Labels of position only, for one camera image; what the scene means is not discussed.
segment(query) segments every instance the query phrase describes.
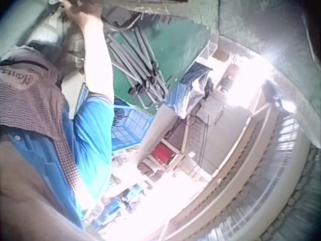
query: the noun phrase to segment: blue crate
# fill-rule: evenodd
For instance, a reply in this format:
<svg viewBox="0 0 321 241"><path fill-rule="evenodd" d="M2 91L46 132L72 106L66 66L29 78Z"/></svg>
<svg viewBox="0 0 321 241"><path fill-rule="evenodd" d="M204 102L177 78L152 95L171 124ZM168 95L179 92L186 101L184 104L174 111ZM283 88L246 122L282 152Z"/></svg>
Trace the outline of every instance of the blue crate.
<svg viewBox="0 0 321 241"><path fill-rule="evenodd" d="M88 96L88 89L83 84L76 106L78 111L80 105ZM125 149L137 146L146 135L153 117L148 116L134 107L128 106L118 98L114 101L114 111L117 113L122 109L123 118L117 121L117 124L111 128L111 142L113 155Z"/></svg>

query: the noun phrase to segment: red object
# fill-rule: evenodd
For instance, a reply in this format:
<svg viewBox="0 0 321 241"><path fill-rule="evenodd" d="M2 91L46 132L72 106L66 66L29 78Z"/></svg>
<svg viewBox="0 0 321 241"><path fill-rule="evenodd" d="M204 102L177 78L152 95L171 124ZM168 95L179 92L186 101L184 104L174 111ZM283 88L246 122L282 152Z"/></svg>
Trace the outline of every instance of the red object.
<svg viewBox="0 0 321 241"><path fill-rule="evenodd" d="M166 163L170 160L174 152L165 146L163 143L159 143L155 150L152 152L152 156L162 165L166 165Z"/></svg>

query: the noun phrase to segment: hand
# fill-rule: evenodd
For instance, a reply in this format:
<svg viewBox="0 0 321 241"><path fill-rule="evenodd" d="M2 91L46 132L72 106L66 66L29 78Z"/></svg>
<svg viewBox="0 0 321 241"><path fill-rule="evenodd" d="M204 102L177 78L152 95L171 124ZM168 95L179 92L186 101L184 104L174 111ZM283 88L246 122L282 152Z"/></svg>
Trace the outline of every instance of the hand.
<svg viewBox="0 0 321 241"><path fill-rule="evenodd" d="M84 0L79 7L75 0L61 0L67 16L84 32L88 28L102 28L102 4L97 0Z"/></svg>

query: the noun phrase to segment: blue shirt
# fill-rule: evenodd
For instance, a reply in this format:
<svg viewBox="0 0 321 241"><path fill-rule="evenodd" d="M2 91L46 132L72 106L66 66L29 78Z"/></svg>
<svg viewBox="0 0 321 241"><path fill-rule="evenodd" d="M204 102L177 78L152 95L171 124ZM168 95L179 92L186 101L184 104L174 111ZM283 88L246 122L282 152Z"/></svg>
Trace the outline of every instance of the blue shirt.
<svg viewBox="0 0 321 241"><path fill-rule="evenodd" d="M106 191L111 175L111 127L113 105L102 96L89 96L69 119L69 106L62 112L63 130L80 176L93 201ZM42 134L5 127L17 151L33 166L51 189L66 217L83 228L84 212L70 188L52 140Z"/></svg>

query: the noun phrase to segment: person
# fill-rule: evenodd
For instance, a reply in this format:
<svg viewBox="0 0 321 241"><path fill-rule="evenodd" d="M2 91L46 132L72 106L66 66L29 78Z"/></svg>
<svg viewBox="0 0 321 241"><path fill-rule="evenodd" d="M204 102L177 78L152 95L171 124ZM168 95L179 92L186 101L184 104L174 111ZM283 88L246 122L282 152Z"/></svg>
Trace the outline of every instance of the person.
<svg viewBox="0 0 321 241"><path fill-rule="evenodd" d="M62 2L84 37L90 94L70 120L53 64L27 46L2 57L2 240L92 240L82 220L109 183L114 90L102 6Z"/></svg>

